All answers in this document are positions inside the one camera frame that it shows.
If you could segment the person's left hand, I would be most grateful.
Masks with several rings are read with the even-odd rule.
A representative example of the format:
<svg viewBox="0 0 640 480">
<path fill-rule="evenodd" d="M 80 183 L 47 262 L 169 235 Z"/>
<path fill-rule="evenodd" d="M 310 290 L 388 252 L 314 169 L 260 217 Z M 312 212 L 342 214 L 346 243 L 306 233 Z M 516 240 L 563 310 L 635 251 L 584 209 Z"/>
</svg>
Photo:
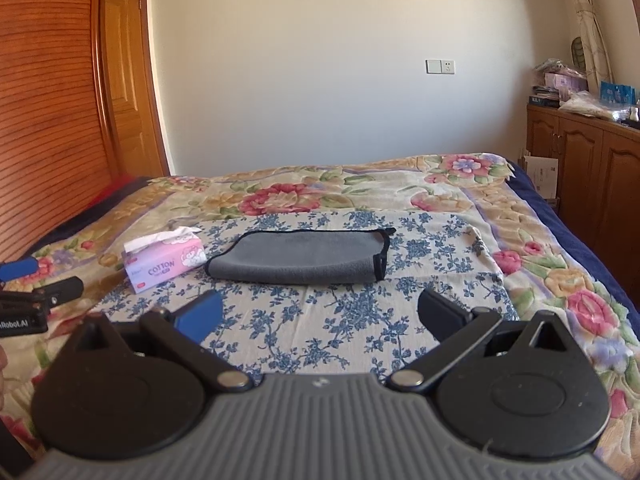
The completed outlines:
<svg viewBox="0 0 640 480">
<path fill-rule="evenodd" d="M 7 365 L 8 357 L 6 356 L 6 352 L 3 347 L 0 346 L 0 393 L 3 393 L 4 391 L 4 384 L 6 383 L 6 380 L 4 379 L 3 373 Z"/>
</svg>

